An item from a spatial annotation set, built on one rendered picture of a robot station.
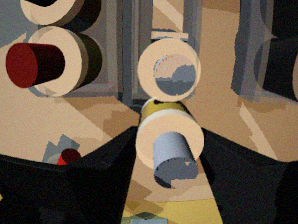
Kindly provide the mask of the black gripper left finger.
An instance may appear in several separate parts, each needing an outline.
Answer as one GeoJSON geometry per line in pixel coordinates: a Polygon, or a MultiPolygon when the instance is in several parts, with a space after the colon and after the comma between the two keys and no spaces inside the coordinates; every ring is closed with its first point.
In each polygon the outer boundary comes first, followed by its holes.
{"type": "Polygon", "coordinates": [[[0,155],[0,194],[71,214],[76,224],[121,224],[136,163],[138,127],[71,164],[0,155]]]}

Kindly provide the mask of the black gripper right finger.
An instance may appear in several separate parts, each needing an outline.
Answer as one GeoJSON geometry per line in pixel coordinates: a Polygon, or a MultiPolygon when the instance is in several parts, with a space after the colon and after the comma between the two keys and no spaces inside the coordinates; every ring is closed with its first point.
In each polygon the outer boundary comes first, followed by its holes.
{"type": "Polygon", "coordinates": [[[298,198],[298,161],[282,163],[201,129],[198,157],[223,224],[275,224],[298,198]]]}

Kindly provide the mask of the white jar with dark red cap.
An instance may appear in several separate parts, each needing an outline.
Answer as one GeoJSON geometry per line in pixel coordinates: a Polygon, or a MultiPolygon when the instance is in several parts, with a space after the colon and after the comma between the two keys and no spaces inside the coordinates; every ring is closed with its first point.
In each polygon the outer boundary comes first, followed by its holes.
{"type": "Polygon", "coordinates": [[[5,67],[17,87],[36,87],[44,95],[61,96],[101,75],[106,59],[101,47],[88,35],[47,26],[28,43],[12,45],[5,67]]]}
{"type": "Polygon", "coordinates": [[[48,164],[71,164],[72,161],[76,161],[77,159],[80,159],[80,157],[80,153],[78,153],[76,149],[63,149],[63,153],[57,153],[57,155],[51,156],[51,159],[48,159],[48,164]]]}

